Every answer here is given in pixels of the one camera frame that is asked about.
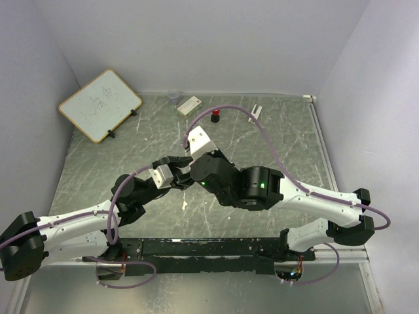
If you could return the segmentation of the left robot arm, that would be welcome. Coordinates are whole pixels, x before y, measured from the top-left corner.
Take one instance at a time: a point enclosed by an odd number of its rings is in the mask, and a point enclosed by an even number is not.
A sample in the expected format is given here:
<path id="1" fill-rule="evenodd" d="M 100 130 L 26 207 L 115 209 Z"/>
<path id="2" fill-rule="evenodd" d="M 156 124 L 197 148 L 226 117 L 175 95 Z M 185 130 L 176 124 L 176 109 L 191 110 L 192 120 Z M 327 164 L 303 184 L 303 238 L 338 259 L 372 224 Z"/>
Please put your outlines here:
<path id="1" fill-rule="evenodd" d="M 114 261 L 121 256 L 118 229 L 145 214 L 145 204 L 193 184 L 182 170 L 191 157 L 167 156 L 147 167 L 121 175 L 113 197 L 92 207 L 49 217 L 28 211 L 18 215 L 1 234 L 1 271 L 7 281 L 18 281 L 55 262 L 93 256 Z"/>

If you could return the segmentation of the clear plastic cup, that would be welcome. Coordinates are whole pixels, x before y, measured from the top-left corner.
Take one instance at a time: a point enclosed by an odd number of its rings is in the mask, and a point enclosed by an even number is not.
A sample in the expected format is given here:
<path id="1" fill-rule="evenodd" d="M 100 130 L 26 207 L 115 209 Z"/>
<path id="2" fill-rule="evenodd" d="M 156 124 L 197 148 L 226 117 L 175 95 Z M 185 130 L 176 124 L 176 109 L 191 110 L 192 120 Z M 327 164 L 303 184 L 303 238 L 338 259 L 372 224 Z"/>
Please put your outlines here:
<path id="1" fill-rule="evenodd" d="M 177 105 L 179 103 L 180 93 L 178 90 L 169 90 L 167 96 L 171 104 Z"/>

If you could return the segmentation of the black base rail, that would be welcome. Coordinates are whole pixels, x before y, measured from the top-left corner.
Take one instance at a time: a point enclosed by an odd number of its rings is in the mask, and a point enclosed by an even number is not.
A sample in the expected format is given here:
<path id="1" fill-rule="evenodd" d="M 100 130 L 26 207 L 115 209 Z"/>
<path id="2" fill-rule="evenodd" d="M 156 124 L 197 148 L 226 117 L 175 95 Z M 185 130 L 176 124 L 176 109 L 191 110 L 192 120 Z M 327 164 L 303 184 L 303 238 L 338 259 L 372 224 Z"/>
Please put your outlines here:
<path id="1" fill-rule="evenodd" d="M 278 237 L 120 238 L 98 254 L 106 262 L 148 262 L 157 273 L 254 272 L 275 274 L 275 264 L 313 261 L 312 248 L 290 251 Z"/>

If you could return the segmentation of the small whiteboard yellow frame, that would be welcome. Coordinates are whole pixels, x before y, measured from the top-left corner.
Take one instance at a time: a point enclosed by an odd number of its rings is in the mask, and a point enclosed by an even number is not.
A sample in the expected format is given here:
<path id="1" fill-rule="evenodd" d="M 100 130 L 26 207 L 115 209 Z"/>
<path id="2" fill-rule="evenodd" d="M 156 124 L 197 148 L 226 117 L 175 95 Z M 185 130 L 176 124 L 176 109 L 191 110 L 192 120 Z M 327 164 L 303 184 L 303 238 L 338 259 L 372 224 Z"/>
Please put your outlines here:
<path id="1" fill-rule="evenodd" d="M 108 137 L 137 110 L 142 99 L 112 69 L 94 80 L 58 106 L 58 110 L 94 143 Z"/>

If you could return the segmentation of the white usb adapter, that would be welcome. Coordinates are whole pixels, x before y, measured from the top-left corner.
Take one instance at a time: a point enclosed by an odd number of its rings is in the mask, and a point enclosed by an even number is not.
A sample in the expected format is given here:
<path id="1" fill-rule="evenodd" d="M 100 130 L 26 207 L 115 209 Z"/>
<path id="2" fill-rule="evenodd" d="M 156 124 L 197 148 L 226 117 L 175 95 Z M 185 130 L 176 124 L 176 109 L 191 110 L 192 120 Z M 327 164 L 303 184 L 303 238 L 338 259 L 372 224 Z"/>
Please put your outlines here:
<path id="1" fill-rule="evenodd" d="M 251 110 L 251 117 L 248 118 L 248 122 L 255 124 L 255 122 L 259 119 L 262 107 L 258 104 L 254 104 L 252 110 Z"/>

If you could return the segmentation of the small white green box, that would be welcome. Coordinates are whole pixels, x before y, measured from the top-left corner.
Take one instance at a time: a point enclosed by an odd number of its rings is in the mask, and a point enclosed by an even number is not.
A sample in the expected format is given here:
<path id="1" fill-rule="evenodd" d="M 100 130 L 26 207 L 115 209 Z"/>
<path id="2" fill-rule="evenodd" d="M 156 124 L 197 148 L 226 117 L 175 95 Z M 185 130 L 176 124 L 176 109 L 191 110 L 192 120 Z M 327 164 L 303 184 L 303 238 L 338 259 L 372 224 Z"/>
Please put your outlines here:
<path id="1" fill-rule="evenodd" d="M 177 108 L 177 113 L 183 118 L 188 118 L 202 106 L 202 101 L 196 96 L 190 97 L 184 104 Z"/>

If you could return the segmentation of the red black stamp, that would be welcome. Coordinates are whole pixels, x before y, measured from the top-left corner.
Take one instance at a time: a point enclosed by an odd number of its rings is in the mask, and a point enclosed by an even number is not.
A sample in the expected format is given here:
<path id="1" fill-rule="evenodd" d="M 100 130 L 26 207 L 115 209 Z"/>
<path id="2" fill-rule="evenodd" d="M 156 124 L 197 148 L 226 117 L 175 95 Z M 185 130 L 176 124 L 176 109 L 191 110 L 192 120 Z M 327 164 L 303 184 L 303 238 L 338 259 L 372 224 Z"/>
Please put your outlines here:
<path id="1" fill-rule="evenodd" d="M 220 120 L 220 116 L 219 116 L 220 110 L 215 110 L 211 113 L 211 122 L 213 123 L 218 123 Z"/>

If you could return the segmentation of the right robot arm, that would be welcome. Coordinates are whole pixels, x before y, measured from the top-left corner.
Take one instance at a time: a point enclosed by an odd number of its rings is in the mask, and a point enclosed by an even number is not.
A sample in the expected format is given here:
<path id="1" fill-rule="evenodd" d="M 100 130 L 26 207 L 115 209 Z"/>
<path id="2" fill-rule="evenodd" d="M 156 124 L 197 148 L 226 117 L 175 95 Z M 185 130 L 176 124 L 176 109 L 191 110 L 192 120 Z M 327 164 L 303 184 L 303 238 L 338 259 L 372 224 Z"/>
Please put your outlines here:
<path id="1" fill-rule="evenodd" d="M 237 169 L 216 152 L 195 159 L 190 175 L 222 206 L 248 211 L 286 209 L 315 216 L 313 222 L 281 232 L 284 240 L 278 243 L 278 254 L 285 260 L 322 243 L 360 246 L 375 233 L 374 220 L 363 215 L 355 193 L 339 194 L 315 186 L 305 192 L 278 170 Z"/>

